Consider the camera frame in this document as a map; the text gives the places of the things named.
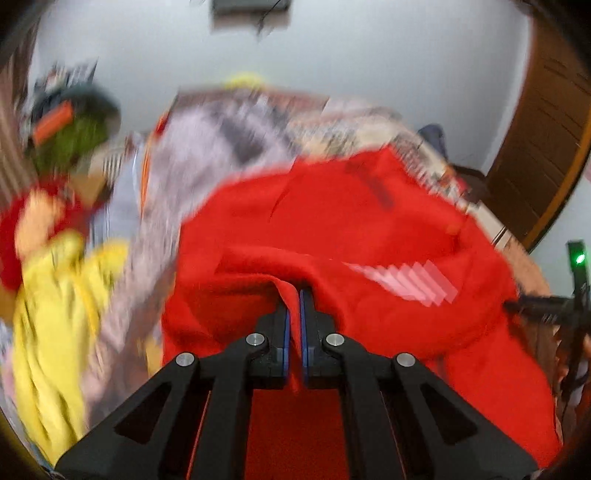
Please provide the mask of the red hooded jacket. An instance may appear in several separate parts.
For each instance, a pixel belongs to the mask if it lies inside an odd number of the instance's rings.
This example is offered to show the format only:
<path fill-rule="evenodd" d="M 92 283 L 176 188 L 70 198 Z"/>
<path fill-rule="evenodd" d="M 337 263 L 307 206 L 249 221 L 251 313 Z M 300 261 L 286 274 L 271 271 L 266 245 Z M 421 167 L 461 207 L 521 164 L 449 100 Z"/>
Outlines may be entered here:
<path fill-rule="evenodd" d="M 429 193 L 391 148 L 217 189 L 180 230 L 163 358 L 208 357 L 298 294 L 343 335 L 408 352 L 545 467 L 559 453 L 555 404 L 519 320 L 517 287 L 476 220 Z"/>

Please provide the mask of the brown wooden door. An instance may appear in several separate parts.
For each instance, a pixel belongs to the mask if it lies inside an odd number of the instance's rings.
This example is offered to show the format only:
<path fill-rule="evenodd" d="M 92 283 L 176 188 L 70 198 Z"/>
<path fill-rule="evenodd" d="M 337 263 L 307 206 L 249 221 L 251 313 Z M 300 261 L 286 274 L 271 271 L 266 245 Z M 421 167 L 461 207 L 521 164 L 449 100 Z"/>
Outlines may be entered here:
<path fill-rule="evenodd" d="M 523 91 L 487 175 L 487 206 L 530 250 L 574 188 L 590 147 L 590 71 L 540 15 Z"/>

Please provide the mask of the yellow garment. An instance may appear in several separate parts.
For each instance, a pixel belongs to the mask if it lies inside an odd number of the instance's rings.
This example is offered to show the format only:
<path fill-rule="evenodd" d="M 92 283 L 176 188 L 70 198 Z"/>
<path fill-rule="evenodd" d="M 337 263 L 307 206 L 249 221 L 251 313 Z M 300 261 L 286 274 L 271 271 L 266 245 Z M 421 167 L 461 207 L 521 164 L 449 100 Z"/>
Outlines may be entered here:
<path fill-rule="evenodd" d="M 13 316 L 13 377 L 18 415 L 50 464 L 86 432 L 80 382 L 129 243 L 111 239 L 87 252 L 64 231 L 22 265 Z"/>

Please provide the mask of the blue grey backpack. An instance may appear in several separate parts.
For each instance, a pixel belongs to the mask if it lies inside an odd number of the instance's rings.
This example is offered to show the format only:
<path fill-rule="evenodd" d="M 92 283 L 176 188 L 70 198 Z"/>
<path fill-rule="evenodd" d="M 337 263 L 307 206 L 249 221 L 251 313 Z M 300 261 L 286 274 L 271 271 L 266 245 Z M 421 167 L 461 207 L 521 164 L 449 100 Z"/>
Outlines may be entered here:
<path fill-rule="evenodd" d="M 432 123 L 418 130 L 419 135 L 428 142 L 442 157 L 449 159 L 445 132 L 440 124 Z"/>

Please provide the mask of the red plush toy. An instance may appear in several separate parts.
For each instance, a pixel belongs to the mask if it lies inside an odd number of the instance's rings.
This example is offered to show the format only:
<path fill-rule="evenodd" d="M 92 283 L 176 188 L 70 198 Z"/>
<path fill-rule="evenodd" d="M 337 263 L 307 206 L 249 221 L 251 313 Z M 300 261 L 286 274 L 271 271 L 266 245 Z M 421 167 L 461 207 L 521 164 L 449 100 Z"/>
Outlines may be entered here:
<path fill-rule="evenodd" d="M 34 184 L 1 214 L 1 283 L 16 291 L 21 263 L 64 230 L 85 235 L 106 187 L 101 174 L 55 176 Z"/>

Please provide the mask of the newspaper print blanket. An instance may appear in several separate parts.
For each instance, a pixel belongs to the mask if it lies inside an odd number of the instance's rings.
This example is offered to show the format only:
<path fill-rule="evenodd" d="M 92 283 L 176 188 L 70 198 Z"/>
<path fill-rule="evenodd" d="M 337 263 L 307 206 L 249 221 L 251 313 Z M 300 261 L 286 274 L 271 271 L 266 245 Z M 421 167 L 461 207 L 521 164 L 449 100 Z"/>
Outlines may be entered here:
<path fill-rule="evenodd" d="M 287 170 L 299 155 L 325 161 L 393 146 L 408 174 L 478 220 L 522 292 L 550 292 L 522 244 L 461 186 L 458 169 L 393 110 L 289 91 L 208 90 L 179 94 L 165 133 L 145 137 L 139 228 L 81 378 L 89 426 L 148 377 L 142 347 L 159 336 L 183 220 L 223 182 Z"/>

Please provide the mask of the striped brown curtain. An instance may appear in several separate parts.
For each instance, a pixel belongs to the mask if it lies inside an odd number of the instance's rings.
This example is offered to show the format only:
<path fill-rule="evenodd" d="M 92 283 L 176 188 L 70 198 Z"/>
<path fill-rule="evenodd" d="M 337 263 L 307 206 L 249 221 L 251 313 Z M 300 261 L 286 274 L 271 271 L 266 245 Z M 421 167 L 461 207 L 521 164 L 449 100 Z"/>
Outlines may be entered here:
<path fill-rule="evenodd" d="M 28 75 L 39 28 L 39 20 L 28 30 L 15 52 L 1 67 L 1 208 L 37 178 L 31 161 L 25 156 L 20 136 L 20 114 L 28 95 Z"/>

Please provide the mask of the green orange clutter pile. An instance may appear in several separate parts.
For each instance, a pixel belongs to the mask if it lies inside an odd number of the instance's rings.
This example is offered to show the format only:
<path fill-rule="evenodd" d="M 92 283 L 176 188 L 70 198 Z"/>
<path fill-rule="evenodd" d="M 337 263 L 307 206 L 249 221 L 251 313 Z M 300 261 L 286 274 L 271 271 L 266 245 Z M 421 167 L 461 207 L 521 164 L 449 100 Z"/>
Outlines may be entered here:
<path fill-rule="evenodd" d="M 97 66 L 96 59 L 56 63 L 35 81 L 23 133 L 38 175 L 69 171 L 117 132 L 120 106 L 95 83 Z"/>

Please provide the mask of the yellow pillow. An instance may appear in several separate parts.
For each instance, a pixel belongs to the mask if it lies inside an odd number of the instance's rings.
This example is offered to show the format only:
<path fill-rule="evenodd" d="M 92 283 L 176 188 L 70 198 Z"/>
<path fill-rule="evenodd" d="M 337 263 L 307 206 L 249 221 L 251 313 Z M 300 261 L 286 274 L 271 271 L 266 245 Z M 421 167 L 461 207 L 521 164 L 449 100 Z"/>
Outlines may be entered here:
<path fill-rule="evenodd" d="M 266 81 L 263 77 L 250 72 L 242 72 L 232 75 L 223 82 L 225 89 L 246 89 L 246 90 L 262 90 L 266 88 Z"/>

